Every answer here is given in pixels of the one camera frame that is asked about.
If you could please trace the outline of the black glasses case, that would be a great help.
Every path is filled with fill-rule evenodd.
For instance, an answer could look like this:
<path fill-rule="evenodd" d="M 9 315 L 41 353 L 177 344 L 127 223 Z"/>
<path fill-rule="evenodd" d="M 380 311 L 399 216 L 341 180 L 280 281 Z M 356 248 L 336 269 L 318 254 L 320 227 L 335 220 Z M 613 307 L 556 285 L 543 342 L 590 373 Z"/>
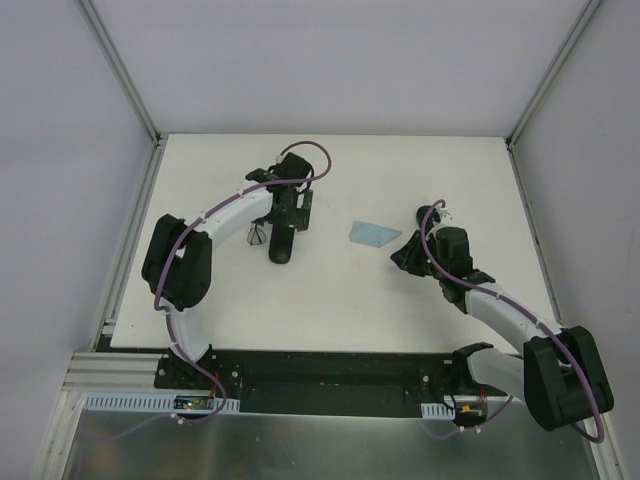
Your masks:
<path fill-rule="evenodd" d="M 287 264 L 292 255 L 295 228 L 288 225 L 272 225 L 269 242 L 269 260 L 277 265 Z"/>
<path fill-rule="evenodd" d="M 437 209 L 433 209 L 431 205 L 423 205 L 416 211 L 416 221 L 418 223 L 418 231 L 424 235 L 429 242 L 434 242 L 437 229 L 441 223 L 441 216 Z"/>

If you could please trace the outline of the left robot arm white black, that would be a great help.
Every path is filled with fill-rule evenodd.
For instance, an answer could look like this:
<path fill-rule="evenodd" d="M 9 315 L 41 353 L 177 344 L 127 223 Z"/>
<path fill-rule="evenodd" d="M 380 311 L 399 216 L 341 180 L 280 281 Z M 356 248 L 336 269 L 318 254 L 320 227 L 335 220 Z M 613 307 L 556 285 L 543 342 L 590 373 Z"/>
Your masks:
<path fill-rule="evenodd" d="M 269 259 L 288 263 L 295 233 L 309 226 L 313 173 L 305 159 L 286 153 L 268 169 L 247 174 L 231 198 L 210 210 L 187 218 L 166 214 L 156 222 L 141 275 L 154 307 L 171 316 L 170 349 L 182 358 L 176 375 L 188 388 L 202 388 L 211 377 L 202 358 L 210 342 L 198 305 L 211 285 L 214 250 L 246 224 L 269 224 Z"/>

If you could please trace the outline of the metal frame clear glasses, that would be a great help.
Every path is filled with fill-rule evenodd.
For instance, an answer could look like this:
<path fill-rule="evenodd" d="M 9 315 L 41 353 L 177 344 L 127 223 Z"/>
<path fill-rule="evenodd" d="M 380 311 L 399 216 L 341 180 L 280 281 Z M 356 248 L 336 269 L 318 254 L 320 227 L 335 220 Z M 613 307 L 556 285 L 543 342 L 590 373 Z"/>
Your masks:
<path fill-rule="evenodd" d="M 250 246 L 264 245 L 267 240 L 267 235 L 262 225 L 259 223 L 252 223 L 247 234 L 247 242 Z"/>

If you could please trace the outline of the light blue cloth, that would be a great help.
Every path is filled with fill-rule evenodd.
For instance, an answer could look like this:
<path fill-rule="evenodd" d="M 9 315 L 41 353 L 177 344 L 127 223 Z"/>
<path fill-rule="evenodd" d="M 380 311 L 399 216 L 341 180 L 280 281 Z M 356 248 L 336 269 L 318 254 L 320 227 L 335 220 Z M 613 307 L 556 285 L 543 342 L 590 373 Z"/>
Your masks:
<path fill-rule="evenodd" d="M 368 222 L 354 221 L 349 233 L 352 243 L 382 248 L 402 235 L 400 230 Z"/>

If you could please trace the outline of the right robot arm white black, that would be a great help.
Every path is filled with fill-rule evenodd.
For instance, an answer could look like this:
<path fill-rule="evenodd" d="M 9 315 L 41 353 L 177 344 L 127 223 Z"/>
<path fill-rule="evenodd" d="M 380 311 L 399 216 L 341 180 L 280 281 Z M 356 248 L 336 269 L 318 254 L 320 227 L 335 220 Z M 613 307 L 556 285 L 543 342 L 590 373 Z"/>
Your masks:
<path fill-rule="evenodd" d="M 613 409 L 614 395 L 593 335 L 581 326 L 546 323 L 506 294 L 474 266 L 464 229 L 444 227 L 428 237 L 415 231 L 390 259 L 406 273 L 437 280 L 449 303 L 516 349 L 515 355 L 487 344 L 459 349 L 465 361 L 450 369 L 457 392 L 496 387 L 523 400 L 547 431 L 597 420 Z"/>

